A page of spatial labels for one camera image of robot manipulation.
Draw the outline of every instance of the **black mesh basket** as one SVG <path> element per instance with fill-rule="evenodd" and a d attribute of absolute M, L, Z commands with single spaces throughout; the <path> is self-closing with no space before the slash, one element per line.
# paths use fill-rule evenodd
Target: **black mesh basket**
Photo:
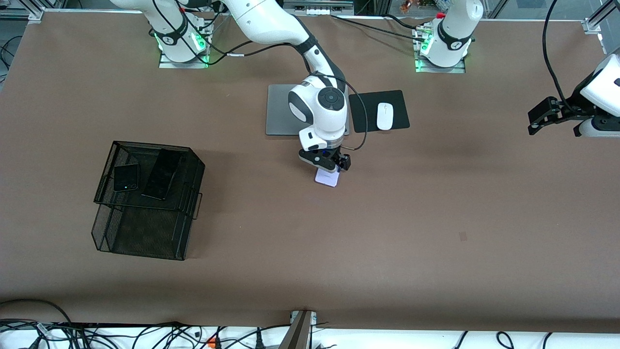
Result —
<path fill-rule="evenodd" d="M 181 152 L 165 200 L 142 195 L 160 149 Z M 114 191 L 114 168 L 139 163 L 139 187 Z M 184 260 L 205 164 L 190 148 L 148 143 L 112 143 L 95 203 L 92 238 L 99 251 Z"/>

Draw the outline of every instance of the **smartphone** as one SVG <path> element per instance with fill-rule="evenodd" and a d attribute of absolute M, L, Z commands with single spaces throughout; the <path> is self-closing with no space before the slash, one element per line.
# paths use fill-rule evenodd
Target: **smartphone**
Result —
<path fill-rule="evenodd" d="M 114 191 L 128 191 L 138 189 L 140 179 L 140 165 L 114 166 Z"/>
<path fill-rule="evenodd" d="M 165 200 L 182 156 L 183 153 L 181 152 L 160 149 L 142 195 L 157 200 Z"/>

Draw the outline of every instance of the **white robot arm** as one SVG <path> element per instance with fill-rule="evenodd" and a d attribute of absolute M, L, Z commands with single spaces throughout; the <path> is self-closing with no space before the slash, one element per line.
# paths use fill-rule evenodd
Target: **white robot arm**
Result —
<path fill-rule="evenodd" d="M 544 126 L 581 120 L 573 130 L 577 137 L 620 137 L 620 55 L 607 56 L 566 103 L 547 97 L 528 116 L 530 135 Z"/>
<path fill-rule="evenodd" d="M 431 21 L 432 38 L 420 53 L 436 66 L 456 65 L 467 55 L 471 35 L 483 13 L 480 0 L 455 0 L 445 18 Z"/>
<path fill-rule="evenodd" d="M 197 18 L 182 12 L 179 4 L 200 7 L 202 0 L 111 0 L 118 7 L 141 11 L 155 31 L 161 50 L 173 61 L 189 61 L 206 48 L 196 31 Z M 318 168 L 347 170 L 350 157 L 340 153 L 348 117 L 347 85 L 341 70 L 325 54 L 316 38 L 295 16 L 275 0 L 222 0 L 248 39 L 271 45 L 288 43 L 311 69 L 288 94 L 292 113 L 309 124 L 299 131 L 299 157 Z"/>

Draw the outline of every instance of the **mouse pad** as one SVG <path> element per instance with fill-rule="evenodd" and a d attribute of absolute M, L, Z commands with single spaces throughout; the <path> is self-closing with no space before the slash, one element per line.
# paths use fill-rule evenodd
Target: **mouse pad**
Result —
<path fill-rule="evenodd" d="M 366 112 L 368 113 L 368 132 L 379 131 L 377 127 L 377 107 L 381 102 L 390 103 L 394 107 L 392 130 L 409 128 L 409 116 L 407 115 L 405 98 L 402 96 L 401 90 L 360 93 L 360 97 L 364 101 Z M 351 107 L 353 129 L 358 134 L 363 133 L 366 130 L 366 120 L 364 108 L 362 108 L 357 95 L 349 95 L 349 106 Z"/>

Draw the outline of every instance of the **table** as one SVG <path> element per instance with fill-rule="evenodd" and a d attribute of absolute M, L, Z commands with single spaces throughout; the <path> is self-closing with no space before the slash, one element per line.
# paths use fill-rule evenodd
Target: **table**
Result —
<path fill-rule="evenodd" d="M 29 25 L 0 94 L 0 299 L 43 297 L 76 322 L 269 325 L 307 307 L 338 328 L 618 331 L 620 144 L 568 124 L 528 135 L 527 111 L 556 94 L 542 22 L 481 22 L 464 75 L 415 73 L 407 39 L 303 22 L 359 92 L 401 89 L 410 115 L 369 134 L 336 188 L 298 140 L 264 134 L 267 86 L 306 76 L 293 49 L 160 70 L 139 14 Z M 245 40 L 232 21 L 216 36 Z M 566 93 L 603 57 L 578 22 L 550 25 L 549 53 Z M 95 250 L 113 140 L 205 162 L 188 260 Z"/>

